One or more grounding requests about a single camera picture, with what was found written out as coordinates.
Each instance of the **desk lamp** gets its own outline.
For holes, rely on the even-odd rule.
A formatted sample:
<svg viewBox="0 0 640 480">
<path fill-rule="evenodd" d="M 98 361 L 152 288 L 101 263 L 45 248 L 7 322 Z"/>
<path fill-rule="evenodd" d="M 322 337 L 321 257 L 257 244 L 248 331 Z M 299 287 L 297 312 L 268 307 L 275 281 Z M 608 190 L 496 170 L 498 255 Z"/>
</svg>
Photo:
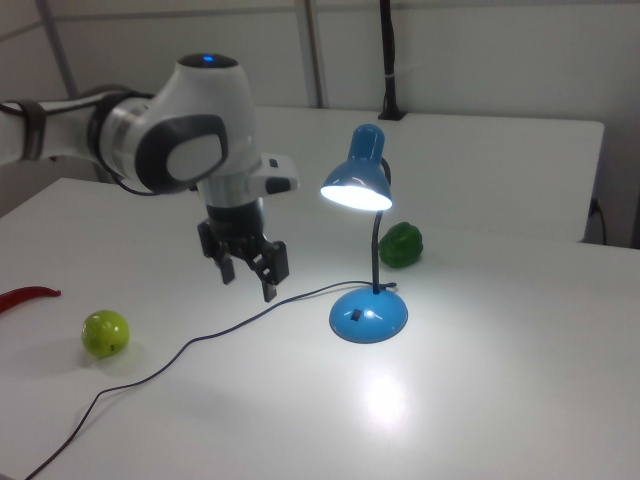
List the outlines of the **desk lamp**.
<svg viewBox="0 0 640 480">
<path fill-rule="evenodd" d="M 378 230 L 382 213 L 392 205 L 391 171 L 382 158 L 383 146 L 384 133 L 379 127 L 367 124 L 356 128 L 347 161 L 329 174 L 320 189 L 324 197 L 341 205 L 377 211 L 371 239 L 373 285 L 343 295 L 329 315 L 333 331 L 354 343 L 387 340 L 402 330 L 408 317 L 404 301 L 380 288 Z"/>
</svg>

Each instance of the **green bell pepper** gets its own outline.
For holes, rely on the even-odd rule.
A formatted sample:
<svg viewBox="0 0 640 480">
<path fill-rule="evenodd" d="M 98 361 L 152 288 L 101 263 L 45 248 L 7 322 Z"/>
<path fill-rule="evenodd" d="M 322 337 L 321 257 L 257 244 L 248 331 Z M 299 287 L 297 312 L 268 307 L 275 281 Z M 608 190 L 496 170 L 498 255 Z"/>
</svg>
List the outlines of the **green bell pepper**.
<svg viewBox="0 0 640 480">
<path fill-rule="evenodd" d="M 378 245 L 380 260 L 391 268 L 402 268 L 416 262 L 423 248 L 420 230 L 409 222 L 391 227 Z"/>
</svg>

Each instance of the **red pepper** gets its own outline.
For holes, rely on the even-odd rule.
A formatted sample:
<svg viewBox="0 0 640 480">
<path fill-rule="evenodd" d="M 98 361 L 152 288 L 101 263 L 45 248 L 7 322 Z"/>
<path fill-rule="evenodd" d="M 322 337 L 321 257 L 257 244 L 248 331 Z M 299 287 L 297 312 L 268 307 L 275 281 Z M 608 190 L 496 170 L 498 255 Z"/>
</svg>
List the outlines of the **red pepper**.
<svg viewBox="0 0 640 480">
<path fill-rule="evenodd" d="M 23 302 L 40 297 L 59 297 L 60 290 L 51 290 L 47 287 L 24 287 L 0 295 L 0 313 L 9 310 Z"/>
</svg>

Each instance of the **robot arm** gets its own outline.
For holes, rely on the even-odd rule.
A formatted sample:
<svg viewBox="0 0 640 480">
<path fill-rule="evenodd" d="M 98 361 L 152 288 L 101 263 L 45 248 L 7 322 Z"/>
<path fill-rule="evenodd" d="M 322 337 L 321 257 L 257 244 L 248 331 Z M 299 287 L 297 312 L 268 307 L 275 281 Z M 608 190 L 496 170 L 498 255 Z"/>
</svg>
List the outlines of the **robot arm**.
<svg viewBox="0 0 640 480">
<path fill-rule="evenodd" d="M 237 257 L 262 281 L 265 301 L 275 296 L 289 273 L 287 253 L 263 235 L 262 197 L 297 188 L 297 174 L 290 158 L 258 150 L 249 84 L 235 60 L 186 56 L 153 98 L 114 90 L 1 107 L 0 165 L 72 155 L 152 194 L 197 189 L 208 212 L 198 226 L 203 252 L 223 282 L 233 280 Z"/>
</svg>

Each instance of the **lamp base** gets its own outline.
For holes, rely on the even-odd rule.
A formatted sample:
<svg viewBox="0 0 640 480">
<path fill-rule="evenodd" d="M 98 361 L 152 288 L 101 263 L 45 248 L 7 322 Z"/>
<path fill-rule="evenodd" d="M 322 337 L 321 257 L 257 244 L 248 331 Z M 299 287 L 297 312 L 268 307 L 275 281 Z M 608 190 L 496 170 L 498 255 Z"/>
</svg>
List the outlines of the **lamp base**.
<svg viewBox="0 0 640 480">
<path fill-rule="evenodd" d="M 338 299 L 329 323 L 336 335 L 354 343 L 376 343 L 396 335 L 407 323 L 409 312 L 395 293 L 361 288 Z"/>
</svg>

